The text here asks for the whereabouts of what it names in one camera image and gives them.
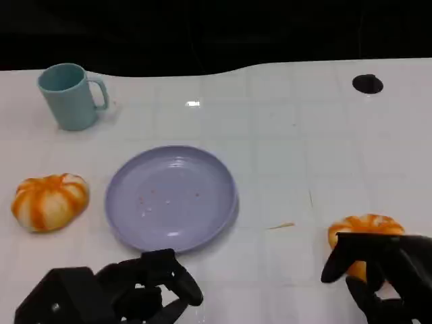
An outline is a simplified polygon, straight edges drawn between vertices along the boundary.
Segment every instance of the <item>orange pumpkin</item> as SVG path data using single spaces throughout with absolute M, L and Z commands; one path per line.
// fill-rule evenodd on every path
M 88 185 L 78 175 L 31 178 L 18 186 L 11 210 L 30 232 L 49 232 L 67 225 L 83 212 L 88 196 Z
M 399 223 L 388 216 L 375 214 L 349 216 L 329 227 L 329 243 L 332 249 L 338 243 L 336 235 L 338 232 L 402 235 L 405 231 Z M 348 274 L 366 281 L 366 263 L 356 261 L 349 268 Z

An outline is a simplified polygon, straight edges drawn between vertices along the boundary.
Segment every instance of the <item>pumpkin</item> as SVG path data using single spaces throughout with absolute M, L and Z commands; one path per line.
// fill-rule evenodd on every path
M 338 232 L 402 235 L 405 231 L 399 223 L 388 216 L 376 214 L 366 214 L 360 217 L 349 216 L 329 227 L 329 244 L 332 249 L 338 243 L 336 235 Z M 366 263 L 356 261 L 349 268 L 348 275 L 366 281 Z
M 24 180 L 16 190 L 11 211 L 28 231 L 49 232 L 83 212 L 88 199 L 88 185 L 80 176 L 50 175 Z

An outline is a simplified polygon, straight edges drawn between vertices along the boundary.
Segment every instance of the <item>black background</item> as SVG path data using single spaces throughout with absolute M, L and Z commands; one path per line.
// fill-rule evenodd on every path
M 0 70 L 74 62 L 118 76 L 274 61 L 432 56 L 416 1 L 3 0 Z

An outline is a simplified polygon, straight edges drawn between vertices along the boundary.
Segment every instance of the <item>table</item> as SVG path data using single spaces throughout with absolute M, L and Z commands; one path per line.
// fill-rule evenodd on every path
M 343 281 L 320 282 L 329 224 L 383 213 L 409 233 L 432 236 L 430 59 L 100 76 L 111 107 L 82 132 L 58 129 L 36 87 L 40 72 L 0 72 L 2 323 L 12 323 L 17 305 L 52 267 L 97 271 L 139 255 L 111 234 L 103 197 L 122 163 L 154 146 L 215 153 L 240 191 L 233 228 L 179 257 L 205 293 L 204 304 L 189 308 L 181 324 L 366 323 Z M 359 74 L 375 74 L 384 90 L 357 92 L 351 81 Z M 89 182 L 90 205 L 60 232 L 28 234 L 9 210 L 16 186 L 63 172 Z M 284 222 L 295 226 L 267 230 Z

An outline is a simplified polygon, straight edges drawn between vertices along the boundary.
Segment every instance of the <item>tile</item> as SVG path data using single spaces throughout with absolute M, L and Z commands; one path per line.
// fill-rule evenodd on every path
M 376 138 L 359 142 L 366 172 L 404 174 L 408 170 L 405 148 L 410 143 Z
M 255 101 L 289 98 L 292 92 L 290 66 L 284 63 L 260 64 L 248 68 L 250 92 Z
M 79 265 L 82 227 L 75 225 L 71 222 L 61 231 L 50 234 L 22 235 L 13 258 L 14 271 L 9 279 L 35 284 L 52 268 Z
M 366 97 L 348 105 L 348 119 L 359 140 L 412 138 L 427 117 L 421 110 L 407 99 Z
M 88 219 L 90 231 L 111 231 L 105 214 L 105 193 L 111 177 L 97 178 L 89 184 L 90 202 L 82 216 Z
M 293 104 L 254 103 L 254 132 L 260 138 L 295 138 L 298 135 L 296 108 Z
M 178 324 L 204 323 L 205 322 L 204 306 L 188 307 L 182 316 L 177 320 Z
M 264 228 L 313 222 L 306 178 L 261 176 L 257 188 L 259 221 Z
M 255 154 L 259 174 L 303 177 L 306 172 L 303 143 L 300 140 L 258 140 Z
M 1 320 L 4 323 L 13 323 L 15 318 L 15 311 L 24 299 L 29 295 L 36 283 L 30 282 L 5 282 L 2 284 L 0 296 L 0 312 Z
M 0 199 L 8 198 L 10 202 L 23 180 L 44 175 L 43 169 L 51 147 L 52 144 L 45 141 L 0 141 Z
M 306 140 L 308 170 L 313 175 L 358 175 L 359 165 L 353 144 L 347 139 Z
M 204 295 L 205 323 L 265 323 L 263 297 L 258 288 L 215 286 L 205 290 Z
M 272 287 L 319 284 L 325 256 L 313 224 L 265 231 L 265 267 Z
M 108 229 L 90 230 L 84 233 L 82 241 L 80 262 L 93 271 L 99 271 L 110 263 L 118 263 L 140 256 L 139 251 L 119 242 Z
M 203 136 L 205 138 L 248 138 L 250 135 L 250 109 L 230 105 L 203 105 Z
M 371 210 L 367 189 L 361 177 L 314 177 L 312 200 L 315 215 L 325 224 Z
M 158 78 L 105 78 L 109 97 L 124 105 L 154 104 L 157 98 Z
M 366 321 L 348 289 L 341 281 L 338 287 L 286 287 L 271 297 L 271 315 L 275 323 L 353 323 Z
M 376 213 L 391 216 L 407 229 L 424 230 L 432 235 L 425 215 L 430 208 L 430 183 L 420 184 L 400 176 L 372 176 L 371 204 Z
M 8 108 L 1 110 L 0 140 L 29 139 L 29 125 L 32 124 L 34 109 L 28 107 L 28 102 L 18 96 L 12 103 L 6 101 L 4 105 Z
M 200 78 L 200 88 L 204 104 L 233 101 L 245 102 L 248 99 L 244 69 L 202 76 Z
M 38 101 L 30 114 L 31 122 L 28 123 L 29 139 L 50 140 L 56 135 L 59 126 L 44 101 Z
M 88 164 L 93 176 L 111 178 L 131 158 L 156 146 L 152 140 L 112 140 L 97 143 L 92 145 L 95 154 Z
M 72 173 L 91 181 L 92 163 L 97 156 L 98 144 L 88 140 L 56 140 L 45 163 L 41 167 L 43 176 L 54 173 Z
M 202 255 L 203 276 L 211 281 L 258 281 L 260 260 L 257 250 L 261 242 L 259 230 L 232 229 L 206 248 Z
M 199 101 L 200 78 L 182 76 L 179 78 L 158 78 L 158 97 L 160 103 L 177 103 L 185 105 L 188 101 Z
M 328 62 L 294 63 L 292 77 L 296 96 L 302 100 L 331 100 L 340 97 L 335 65 Z
M 98 124 L 93 126 L 95 137 L 108 140 L 148 140 L 154 137 L 155 112 L 153 106 L 117 107 L 111 115 L 101 116 Z
M 156 112 L 156 139 L 197 139 L 203 133 L 200 109 L 185 106 L 163 106 Z
M 240 209 L 236 225 L 238 227 L 262 228 L 258 201 L 259 182 L 249 175 L 237 175 L 236 184 Z
M 221 159 L 236 175 L 252 173 L 252 153 L 249 140 L 204 140 L 202 148 Z
M 182 140 L 179 138 L 165 138 L 163 140 L 154 140 L 155 146 L 168 146 L 168 145 L 186 145 L 200 148 L 202 146 L 201 140 Z
M 303 103 L 299 110 L 302 133 L 305 136 L 348 133 L 346 111 L 340 103 Z

